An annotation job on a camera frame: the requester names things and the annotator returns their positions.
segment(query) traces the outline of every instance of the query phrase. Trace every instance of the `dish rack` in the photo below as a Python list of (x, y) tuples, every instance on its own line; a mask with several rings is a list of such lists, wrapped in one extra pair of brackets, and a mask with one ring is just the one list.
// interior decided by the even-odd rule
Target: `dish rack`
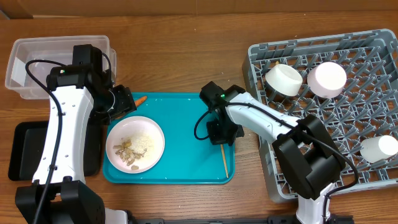
[[(336, 62), (347, 73), (342, 93), (319, 98), (307, 85), (307, 74), (323, 62)], [(277, 63), (290, 65), (303, 77), (296, 96), (284, 96), (267, 85), (265, 74)], [(242, 70), (246, 90), (281, 113), (304, 118), (314, 114), (325, 124), (340, 152), (359, 171), (359, 183), (339, 194), (398, 184), (398, 154), (373, 164), (359, 151), (363, 139), (389, 134), (398, 139), (398, 41), (387, 29), (307, 39), (254, 44)], [(311, 146), (300, 150), (305, 153)], [(275, 202), (297, 198), (286, 182), (272, 146), (260, 138), (260, 157), (268, 193)], [(354, 179), (347, 166), (337, 186)]]

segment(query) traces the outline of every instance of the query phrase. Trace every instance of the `carrot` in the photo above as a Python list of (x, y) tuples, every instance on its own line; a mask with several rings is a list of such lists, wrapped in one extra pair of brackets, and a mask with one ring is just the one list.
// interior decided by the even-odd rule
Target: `carrot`
[(139, 98), (138, 100), (136, 100), (136, 107), (138, 107), (138, 106), (141, 105), (144, 101), (146, 101), (147, 98), (148, 98), (148, 96), (143, 96), (143, 97)]

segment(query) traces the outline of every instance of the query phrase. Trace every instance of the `black tray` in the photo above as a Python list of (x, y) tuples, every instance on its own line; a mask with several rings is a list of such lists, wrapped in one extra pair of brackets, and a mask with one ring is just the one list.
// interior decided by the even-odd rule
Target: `black tray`
[[(43, 154), (48, 121), (22, 122), (15, 128), (8, 178), (32, 180)], [(100, 125), (88, 125), (83, 170), (85, 176), (95, 175), (101, 167), (102, 130)]]

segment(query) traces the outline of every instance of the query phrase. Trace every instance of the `clear plastic bin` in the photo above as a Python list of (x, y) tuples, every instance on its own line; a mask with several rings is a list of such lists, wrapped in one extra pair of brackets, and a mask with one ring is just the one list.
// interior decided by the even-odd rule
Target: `clear plastic bin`
[[(91, 44), (106, 53), (111, 61), (113, 82), (116, 77), (116, 52), (109, 46), (109, 39), (105, 35), (71, 36), (71, 37), (42, 37), (19, 39), (14, 42), (6, 73), (6, 88), (18, 92), (23, 99), (48, 99), (49, 95), (41, 89), (26, 73), (25, 64), (33, 59), (46, 59), (72, 64), (73, 46)], [(49, 63), (35, 63), (30, 66), (32, 74), (44, 85), (51, 68), (57, 65)], [(108, 69), (108, 61), (103, 58), (103, 70)]]

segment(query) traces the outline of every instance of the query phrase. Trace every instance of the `blue tray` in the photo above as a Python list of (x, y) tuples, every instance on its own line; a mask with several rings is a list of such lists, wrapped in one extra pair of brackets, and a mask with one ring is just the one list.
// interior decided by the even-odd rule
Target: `blue tray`
[[(153, 119), (163, 130), (165, 149), (160, 161), (148, 171), (126, 174), (117, 170), (104, 156), (103, 174), (115, 184), (225, 184), (235, 173), (235, 145), (224, 145), (229, 178), (226, 178), (220, 146), (210, 140), (199, 141), (193, 127), (207, 110), (198, 93), (133, 93), (134, 99), (148, 96), (137, 111), (126, 115)], [(208, 115), (198, 127), (198, 136), (206, 136)], [(108, 133), (120, 120), (108, 126)]]

